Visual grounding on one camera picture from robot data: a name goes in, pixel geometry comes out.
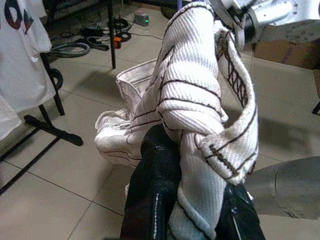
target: striped fabric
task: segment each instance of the striped fabric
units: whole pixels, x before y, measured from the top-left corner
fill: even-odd
[[[229,128],[219,71],[243,106]],[[117,84],[127,109],[100,116],[98,150],[136,166],[145,133],[162,123],[180,145],[182,171],[168,238],[215,239],[226,182],[243,181],[258,154],[255,94],[233,34],[214,21],[210,5],[190,3],[169,21],[157,61],[120,73]]]

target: gray cylinder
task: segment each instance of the gray cylinder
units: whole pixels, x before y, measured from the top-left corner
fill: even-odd
[[[320,217],[320,157],[282,162],[255,171],[245,183],[258,214]]]

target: white towel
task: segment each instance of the white towel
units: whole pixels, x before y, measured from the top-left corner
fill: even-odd
[[[152,63],[118,75],[128,111],[119,112],[116,124],[108,124],[116,118],[104,113],[96,123],[95,143],[105,158],[136,166],[145,133],[162,123],[180,145],[182,171],[168,238],[215,239],[226,182],[243,181],[258,153],[258,113],[250,76],[233,34],[214,21],[211,6],[201,2],[188,4],[169,21],[150,77]],[[226,129],[219,70],[244,107]],[[127,80],[124,89],[124,77],[132,76],[135,80]],[[142,87],[137,89],[139,78]]]
[[[9,124],[13,110],[37,107],[56,94],[40,57],[51,42],[34,10],[30,0],[0,0],[0,95],[10,108],[0,108],[0,140],[21,123],[15,115]]]

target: black stand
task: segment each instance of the black stand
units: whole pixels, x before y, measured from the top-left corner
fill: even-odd
[[[108,28],[109,28],[109,37],[110,37],[110,48],[111,48],[111,59],[112,59],[112,68],[116,68],[116,52],[115,52],[115,42],[114,42],[114,13],[113,13],[113,2],[112,0],[100,0],[100,2],[105,2],[108,9]],[[56,0],[48,7],[48,18],[46,25],[50,25],[54,22],[55,13],[58,6],[58,1]]]
[[[60,115],[62,116],[65,114],[65,111],[62,106],[62,102],[61,102],[61,99],[60,99],[60,96],[58,93],[58,89],[61,88],[62,82],[63,82],[62,75],[58,70],[50,68],[49,63],[48,63],[48,59],[44,54],[41,54],[41,58],[42,58],[44,67],[45,67],[46,71],[48,72],[48,75],[50,76],[51,82],[54,86],[54,89],[56,92],[56,94],[54,96],[54,101],[55,101],[56,107],[57,107]],[[69,143],[76,145],[76,146],[81,146],[84,143],[82,141],[81,137],[74,135],[74,134],[71,134],[71,133],[67,133],[66,131],[63,131],[63,130],[60,130],[60,129],[54,127],[54,125],[52,124],[52,122],[49,118],[49,115],[43,105],[40,105],[39,109],[41,111],[41,114],[42,114],[45,122],[36,119],[34,116],[30,116],[30,115],[24,116],[25,123],[35,127],[35,129],[31,133],[26,135],[24,138],[22,138],[18,143],[16,143],[13,147],[11,147],[2,156],[0,156],[0,162],[4,161],[6,157],[8,157],[10,154],[12,154],[19,146],[21,146],[25,141],[27,141],[29,138],[31,138],[39,130],[46,131],[47,133],[56,136],[56,138],[48,146],[46,146],[37,156],[35,156],[35,158],[32,159],[24,168],[22,168],[21,171],[19,171],[17,173],[17,175],[15,175],[6,185],[4,185],[0,189],[0,195],[2,195],[6,190],[8,190],[25,172],[27,172],[60,139],[63,139]]]
[[[114,13],[112,0],[107,1],[108,3],[108,28],[110,36],[110,47],[111,47],[111,59],[112,68],[116,68],[116,53],[115,53],[115,42],[114,42]]]
[[[317,115],[319,111],[320,111],[320,102],[314,107],[314,109],[312,110],[312,113]]]

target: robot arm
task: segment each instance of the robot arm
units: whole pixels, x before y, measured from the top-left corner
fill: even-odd
[[[210,0],[236,35],[237,47],[258,41],[320,38],[320,0]]]

